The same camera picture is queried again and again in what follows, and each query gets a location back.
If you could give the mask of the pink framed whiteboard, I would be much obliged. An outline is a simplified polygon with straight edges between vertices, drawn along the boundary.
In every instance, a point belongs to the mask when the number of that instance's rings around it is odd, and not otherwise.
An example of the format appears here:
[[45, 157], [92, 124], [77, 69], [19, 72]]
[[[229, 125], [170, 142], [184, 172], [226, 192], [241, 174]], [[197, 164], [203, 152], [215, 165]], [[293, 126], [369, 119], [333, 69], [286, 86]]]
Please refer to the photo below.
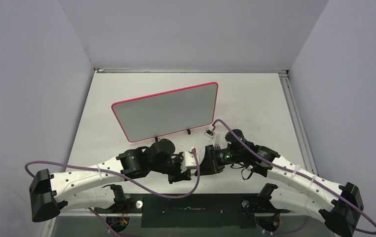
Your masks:
[[213, 81], [118, 101], [111, 109], [134, 143], [211, 124], [218, 90]]

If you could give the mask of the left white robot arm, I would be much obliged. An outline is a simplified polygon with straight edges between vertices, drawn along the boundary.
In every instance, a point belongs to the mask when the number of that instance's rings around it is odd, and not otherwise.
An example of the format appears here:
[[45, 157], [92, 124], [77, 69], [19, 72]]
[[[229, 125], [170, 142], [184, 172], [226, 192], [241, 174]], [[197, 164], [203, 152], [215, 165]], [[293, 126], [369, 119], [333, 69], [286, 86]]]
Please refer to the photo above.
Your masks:
[[32, 221], [44, 222], [62, 211], [87, 207], [121, 212], [126, 197], [120, 182], [128, 181], [153, 194], [135, 180], [151, 171], [166, 174], [170, 184], [190, 180], [191, 171], [198, 170], [201, 162], [196, 148], [177, 153], [170, 140], [161, 139], [93, 166], [71, 165], [68, 172], [42, 169], [33, 175], [29, 187]]

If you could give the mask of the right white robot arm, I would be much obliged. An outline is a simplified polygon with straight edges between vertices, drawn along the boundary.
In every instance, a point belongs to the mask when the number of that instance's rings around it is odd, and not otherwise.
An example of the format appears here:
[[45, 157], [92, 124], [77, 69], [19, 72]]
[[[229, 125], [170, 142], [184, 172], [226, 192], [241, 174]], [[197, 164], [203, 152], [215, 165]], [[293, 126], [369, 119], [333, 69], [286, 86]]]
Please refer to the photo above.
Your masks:
[[356, 185], [349, 182], [339, 184], [312, 174], [278, 152], [247, 141], [239, 129], [226, 134], [225, 148], [217, 143], [219, 136], [216, 131], [207, 129], [204, 134], [214, 143], [206, 146], [201, 175], [217, 174], [227, 165], [238, 164], [251, 174], [259, 174], [292, 188], [288, 191], [275, 184], [266, 184], [258, 197], [261, 210], [288, 210], [310, 216], [341, 237], [351, 237], [357, 231], [364, 206]]

